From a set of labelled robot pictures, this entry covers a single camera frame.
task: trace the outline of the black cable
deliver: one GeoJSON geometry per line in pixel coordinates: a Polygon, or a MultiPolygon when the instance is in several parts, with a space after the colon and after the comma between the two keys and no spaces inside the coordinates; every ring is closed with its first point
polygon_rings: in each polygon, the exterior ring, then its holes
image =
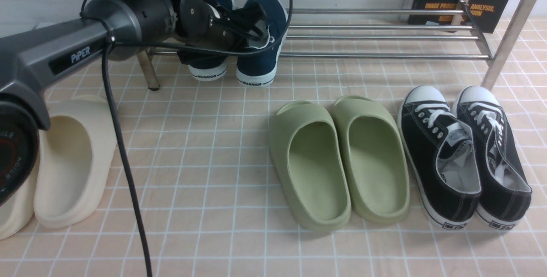
{"type": "MultiPolygon", "coordinates": [[[[115,39],[112,35],[112,32],[110,28],[107,26],[107,24],[104,22],[104,20],[98,19],[98,18],[91,18],[84,15],[84,8],[86,6],[86,3],[88,0],[84,0],[82,2],[82,8],[80,10],[80,17],[81,18],[88,18],[91,20],[96,20],[101,22],[103,24],[104,28],[107,30],[109,35],[109,41],[108,46],[103,52],[102,55],[102,78],[104,82],[104,92],[106,93],[106,98],[108,101],[108,107],[110,108],[111,115],[112,115],[112,122],[114,124],[114,130],[116,134],[116,139],[118,141],[118,148],[120,151],[120,157],[121,162],[124,166],[125,176],[127,178],[127,186],[129,187],[129,193],[131,194],[131,202],[133,204],[133,210],[135,211],[135,219],[137,221],[137,228],[139,231],[139,236],[141,237],[141,244],[144,254],[144,263],[146,266],[146,273],[147,277],[153,277],[152,274],[152,261],[150,260],[150,251],[148,248],[148,242],[146,238],[146,232],[144,230],[144,223],[142,221],[142,215],[141,215],[141,209],[139,207],[138,203],[138,197],[137,197],[137,191],[135,189],[135,182],[133,181],[133,175],[131,173],[131,166],[129,165],[129,159],[127,157],[127,151],[125,149],[124,139],[123,135],[121,133],[121,126],[120,121],[118,118],[118,111],[116,109],[116,103],[114,96],[112,94],[112,88],[110,84],[110,78],[108,77],[108,55],[112,52],[112,49],[116,46],[126,46],[126,47],[165,47],[165,48],[172,48],[172,49],[179,49],[179,50],[192,50],[197,53],[209,53],[213,55],[221,55],[221,56],[254,56],[258,55],[260,53],[263,53],[265,51],[268,51],[275,46],[279,45],[282,41],[282,39],[278,39],[277,41],[274,41],[271,45],[268,45],[267,47],[258,50],[258,51],[252,51],[248,53],[238,53],[238,52],[232,52],[232,51],[215,51],[215,50],[209,50],[209,49],[202,49],[199,47],[190,47],[185,45],[177,45],[177,44],[171,44],[171,43],[131,43],[131,42],[115,42],[115,39]]],[[[285,31],[283,32],[282,36],[285,36],[289,30],[289,25],[291,24],[291,18],[293,15],[293,0],[289,0],[289,12],[287,16],[287,27],[285,28],[285,31]]]]}
{"type": "Polygon", "coordinates": [[[124,139],[121,134],[121,126],[118,118],[118,111],[116,110],[116,102],[114,100],[114,96],[112,95],[110,78],[108,77],[108,55],[111,53],[112,49],[113,45],[109,44],[102,55],[102,78],[104,82],[104,92],[106,93],[108,107],[110,107],[110,112],[112,114],[114,131],[116,133],[116,138],[118,139],[118,148],[120,149],[121,163],[124,166],[125,176],[127,177],[127,186],[129,187],[131,201],[133,202],[133,210],[135,211],[135,219],[137,219],[137,228],[139,235],[141,236],[142,250],[144,253],[144,263],[146,265],[146,275],[147,277],[153,277],[152,262],[150,261],[150,251],[148,250],[148,242],[146,240],[146,233],[144,231],[144,224],[142,222],[141,209],[139,208],[138,204],[135,182],[133,181],[133,174],[131,174],[131,166],[129,166],[127,151],[125,150],[124,139]]]}

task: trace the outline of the slide sandal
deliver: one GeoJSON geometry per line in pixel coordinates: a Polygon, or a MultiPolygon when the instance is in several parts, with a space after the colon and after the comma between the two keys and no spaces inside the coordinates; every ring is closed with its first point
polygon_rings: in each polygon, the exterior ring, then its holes
{"type": "Polygon", "coordinates": [[[355,211],[376,223],[396,223],[410,203],[409,174],[395,120],[381,104],[343,96],[332,108],[355,211]]]}
{"type": "Polygon", "coordinates": [[[37,165],[40,156],[36,160],[36,166],[31,174],[15,192],[15,194],[0,206],[0,240],[4,240],[21,230],[34,215],[34,195],[36,190],[37,165]]]}
{"type": "Polygon", "coordinates": [[[334,122],[307,101],[283,106],[270,122],[270,154],[298,223],[319,232],[348,223],[351,201],[334,122]]]}
{"type": "Polygon", "coordinates": [[[80,222],[98,207],[116,147],[107,101],[80,96],[49,111],[51,128],[40,131],[35,215],[48,228],[80,222]]]}

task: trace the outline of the robotic arm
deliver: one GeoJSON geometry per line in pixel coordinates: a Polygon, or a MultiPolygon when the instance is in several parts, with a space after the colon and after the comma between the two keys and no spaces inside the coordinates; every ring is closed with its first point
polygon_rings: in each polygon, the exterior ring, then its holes
{"type": "MultiPolygon", "coordinates": [[[[92,0],[81,18],[0,39],[0,205],[25,182],[38,154],[38,130],[48,130],[43,92],[103,54],[126,60],[146,43],[168,38],[186,45],[235,51],[260,39],[260,6],[233,12],[214,0],[92,0]]],[[[180,53],[181,58],[203,58],[180,53]]]]}

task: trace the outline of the sneaker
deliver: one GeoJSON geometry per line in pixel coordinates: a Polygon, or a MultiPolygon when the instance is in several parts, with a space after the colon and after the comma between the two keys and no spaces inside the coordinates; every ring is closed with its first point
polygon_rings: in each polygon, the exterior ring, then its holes
{"type": "MultiPolygon", "coordinates": [[[[233,10],[234,0],[216,0],[221,6],[233,10]]],[[[210,82],[218,80],[226,73],[228,68],[227,56],[198,60],[190,63],[190,74],[199,81],[210,82]]]]}
{"type": "Polygon", "coordinates": [[[506,113],[490,91],[477,86],[459,94],[452,112],[473,129],[482,184],[477,214],[494,229],[511,230],[530,206],[532,188],[518,159],[506,113]]]}
{"type": "Polygon", "coordinates": [[[246,86],[266,86],[273,82],[277,71],[277,60],[285,42],[282,35],[287,27],[287,12],[279,0],[248,0],[245,6],[258,3],[262,6],[266,20],[259,21],[256,27],[266,34],[261,42],[249,41],[246,49],[255,51],[263,49],[271,43],[282,39],[276,47],[252,57],[238,58],[236,75],[241,84],[246,86]]]}
{"type": "Polygon", "coordinates": [[[429,220],[446,230],[462,229],[481,195],[470,127],[431,86],[406,96],[397,123],[429,220]]]}

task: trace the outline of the green slide sandal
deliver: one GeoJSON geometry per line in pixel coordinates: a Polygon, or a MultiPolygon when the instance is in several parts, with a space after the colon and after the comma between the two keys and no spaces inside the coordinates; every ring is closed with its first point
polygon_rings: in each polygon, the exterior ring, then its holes
{"type": "Polygon", "coordinates": [[[409,174],[393,117],[361,96],[336,101],[332,117],[355,211],[377,223],[396,223],[409,210],[409,174]]]}
{"type": "Polygon", "coordinates": [[[307,101],[283,106],[270,122],[270,154],[298,223],[318,232],[348,223],[351,201],[338,137],[325,108],[307,101]]]}

